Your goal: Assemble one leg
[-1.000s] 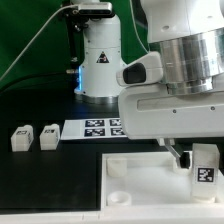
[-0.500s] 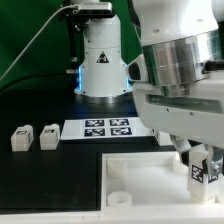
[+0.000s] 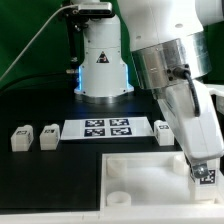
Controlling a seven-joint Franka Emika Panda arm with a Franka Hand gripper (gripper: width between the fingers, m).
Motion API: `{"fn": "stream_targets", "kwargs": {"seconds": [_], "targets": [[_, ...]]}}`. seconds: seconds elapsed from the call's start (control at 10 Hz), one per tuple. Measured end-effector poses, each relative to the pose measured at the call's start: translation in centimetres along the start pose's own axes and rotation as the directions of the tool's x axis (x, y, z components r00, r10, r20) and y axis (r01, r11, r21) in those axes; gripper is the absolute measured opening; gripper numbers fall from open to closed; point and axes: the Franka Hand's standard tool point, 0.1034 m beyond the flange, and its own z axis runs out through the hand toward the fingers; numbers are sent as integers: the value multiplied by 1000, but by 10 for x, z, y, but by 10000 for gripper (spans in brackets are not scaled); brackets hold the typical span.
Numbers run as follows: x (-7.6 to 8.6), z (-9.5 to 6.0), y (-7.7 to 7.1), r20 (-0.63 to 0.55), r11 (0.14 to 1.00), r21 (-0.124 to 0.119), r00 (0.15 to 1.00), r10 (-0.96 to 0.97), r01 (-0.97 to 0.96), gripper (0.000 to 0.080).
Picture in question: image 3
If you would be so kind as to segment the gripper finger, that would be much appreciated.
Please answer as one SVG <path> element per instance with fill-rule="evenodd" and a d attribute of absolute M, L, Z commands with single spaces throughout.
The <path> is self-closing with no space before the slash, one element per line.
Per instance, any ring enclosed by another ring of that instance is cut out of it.
<path fill-rule="evenodd" d="M 191 165 L 191 176 L 194 179 L 205 178 L 209 175 L 208 165 L 206 163 L 198 163 Z"/>

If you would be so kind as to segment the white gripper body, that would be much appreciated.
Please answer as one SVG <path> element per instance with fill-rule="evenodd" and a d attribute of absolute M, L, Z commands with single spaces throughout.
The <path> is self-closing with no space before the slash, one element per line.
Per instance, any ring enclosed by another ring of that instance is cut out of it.
<path fill-rule="evenodd" d="M 223 156 L 224 142 L 208 88 L 199 81 L 193 83 L 199 101 L 199 116 L 195 115 L 187 82 L 167 87 L 158 104 L 189 162 L 197 164 Z"/>

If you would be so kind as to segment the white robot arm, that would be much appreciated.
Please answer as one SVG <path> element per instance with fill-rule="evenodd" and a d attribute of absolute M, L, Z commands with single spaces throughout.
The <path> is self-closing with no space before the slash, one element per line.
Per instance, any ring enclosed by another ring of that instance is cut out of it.
<path fill-rule="evenodd" d="M 210 70 L 197 0 L 71 0 L 84 31 L 84 61 L 74 93 L 89 102 L 113 101 L 133 90 L 121 59 L 124 23 L 139 85 L 150 89 L 184 151 L 195 178 L 224 144 L 208 88 L 198 78 Z"/>

